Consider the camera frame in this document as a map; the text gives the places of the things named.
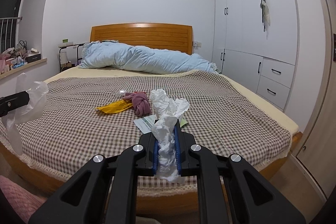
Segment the clear plastic glove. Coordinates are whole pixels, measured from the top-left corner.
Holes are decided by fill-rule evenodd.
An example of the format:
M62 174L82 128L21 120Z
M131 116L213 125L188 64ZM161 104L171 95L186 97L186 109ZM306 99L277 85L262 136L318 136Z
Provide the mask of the clear plastic glove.
M28 92L30 96L28 105L13 110L1 118L1 121L6 128L7 136L9 137L12 149L17 155L21 155L23 153L22 137L19 133L17 125L42 117L43 110L45 109L47 103L47 93L49 88L46 83L39 81L35 81L29 85L27 75L25 73L21 73L17 77L15 93L23 91Z

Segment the purple knotted cloth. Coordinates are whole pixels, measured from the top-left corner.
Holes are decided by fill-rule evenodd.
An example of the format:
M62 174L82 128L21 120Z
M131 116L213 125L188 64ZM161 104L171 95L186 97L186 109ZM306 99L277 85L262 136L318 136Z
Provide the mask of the purple knotted cloth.
M122 99L132 102L135 115L138 117L143 117L151 113L150 103L144 92L127 93Z

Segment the white tissue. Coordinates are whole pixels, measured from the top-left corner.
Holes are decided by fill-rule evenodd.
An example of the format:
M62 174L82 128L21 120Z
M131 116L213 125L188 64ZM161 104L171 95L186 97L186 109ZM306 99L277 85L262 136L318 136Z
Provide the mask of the white tissue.
M174 127L190 108L190 103L184 98L170 98L163 89L152 90L149 99L157 117L157 121L151 127L151 132L158 141L159 164L155 176L183 185L185 179L177 170Z

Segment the green white food package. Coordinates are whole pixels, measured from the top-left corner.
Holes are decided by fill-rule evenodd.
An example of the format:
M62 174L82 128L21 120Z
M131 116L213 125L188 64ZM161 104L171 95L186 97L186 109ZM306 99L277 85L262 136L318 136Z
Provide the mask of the green white food package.
M145 116L133 121L136 127L143 133L164 132L171 133L177 122L182 122L181 125L187 125L188 122L184 118L178 118L173 115L163 114L160 118L155 115Z

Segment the windowsill clutter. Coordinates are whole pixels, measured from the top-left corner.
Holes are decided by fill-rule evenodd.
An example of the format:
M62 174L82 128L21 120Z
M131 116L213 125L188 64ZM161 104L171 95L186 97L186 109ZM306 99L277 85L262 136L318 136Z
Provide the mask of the windowsill clutter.
M27 42L20 40L15 47L9 48L1 53L1 74L41 59L42 55L38 50L34 48L29 50Z

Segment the yellow paper package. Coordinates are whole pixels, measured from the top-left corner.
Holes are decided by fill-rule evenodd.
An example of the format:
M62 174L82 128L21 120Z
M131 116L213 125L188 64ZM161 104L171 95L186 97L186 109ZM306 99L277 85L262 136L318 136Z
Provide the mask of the yellow paper package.
M131 101L125 101L123 99L112 102L108 105L97 107L96 110L101 111L105 114L118 114L124 112L133 107Z

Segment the checkered bed blanket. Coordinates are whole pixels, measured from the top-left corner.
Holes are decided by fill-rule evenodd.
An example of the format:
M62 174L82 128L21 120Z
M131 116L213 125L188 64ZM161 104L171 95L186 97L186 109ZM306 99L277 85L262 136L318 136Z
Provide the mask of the checkered bed blanket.
M217 155L242 155L257 170L288 155L298 132L298 125L280 109L228 77L210 72L157 76L74 69L50 78L47 85L42 117L17 127L23 142L19 160L60 181L94 155L118 155L150 132L155 109L141 118L132 109L117 114L100 111L123 92L150 94L162 89L172 100L187 100L183 130Z

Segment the black bedside table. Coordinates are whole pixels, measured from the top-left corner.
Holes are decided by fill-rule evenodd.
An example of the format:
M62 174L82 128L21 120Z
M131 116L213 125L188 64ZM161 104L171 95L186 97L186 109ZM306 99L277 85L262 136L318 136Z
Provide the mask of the black bedside table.
M82 60L80 51L84 45L85 42L75 43L68 39L63 39L62 42L58 44L60 72L76 67L80 64Z

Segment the left pink fluffy slipper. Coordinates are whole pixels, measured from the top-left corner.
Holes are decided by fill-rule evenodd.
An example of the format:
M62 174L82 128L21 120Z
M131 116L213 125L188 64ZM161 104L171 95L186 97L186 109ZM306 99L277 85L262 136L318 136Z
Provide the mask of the left pink fluffy slipper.
M46 200L1 176L1 223L29 223L31 216Z

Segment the light blue duvet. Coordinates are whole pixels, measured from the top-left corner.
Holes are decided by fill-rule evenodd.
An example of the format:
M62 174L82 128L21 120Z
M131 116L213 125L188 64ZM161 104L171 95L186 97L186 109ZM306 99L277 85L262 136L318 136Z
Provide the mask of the light blue duvet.
M193 69L217 73L217 66L197 53L189 55L180 51L130 46L117 40L86 44L81 56L79 67L82 69L112 67L156 75L183 73Z

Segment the white wardrobe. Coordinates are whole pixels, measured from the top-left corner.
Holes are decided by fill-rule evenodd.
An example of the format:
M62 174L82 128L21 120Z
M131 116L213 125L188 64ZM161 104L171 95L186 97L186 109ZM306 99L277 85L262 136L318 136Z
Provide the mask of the white wardrobe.
M263 31L261 0L215 0L213 62L218 72L284 110L297 58L295 0L266 0L270 26Z

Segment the hanging item on wardrobe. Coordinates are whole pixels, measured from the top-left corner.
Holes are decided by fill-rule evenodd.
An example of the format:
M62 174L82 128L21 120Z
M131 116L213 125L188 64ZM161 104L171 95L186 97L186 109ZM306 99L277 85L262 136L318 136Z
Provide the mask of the hanging item on wardrobe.
M268 27L270 26L270 12L266 0L261 0L260 9L263 31L266 32L268 30Z

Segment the wooden bed frame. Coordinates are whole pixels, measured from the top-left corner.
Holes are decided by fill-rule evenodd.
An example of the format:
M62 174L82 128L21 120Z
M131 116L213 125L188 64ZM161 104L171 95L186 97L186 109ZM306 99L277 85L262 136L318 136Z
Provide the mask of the wooden bed frame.
M181 215L198 210L197 179L179 176L174 126L213 153L239 153L266 179L301 139L298 125L215 65L190 64L192 28L166 23L94 26L79 66L46 81L42 116L17 125L18 155L1 124L1 153L14 172L52 194L96 154L116 156L136 144L136 121L159 120L157 174L140 176L137 213Z

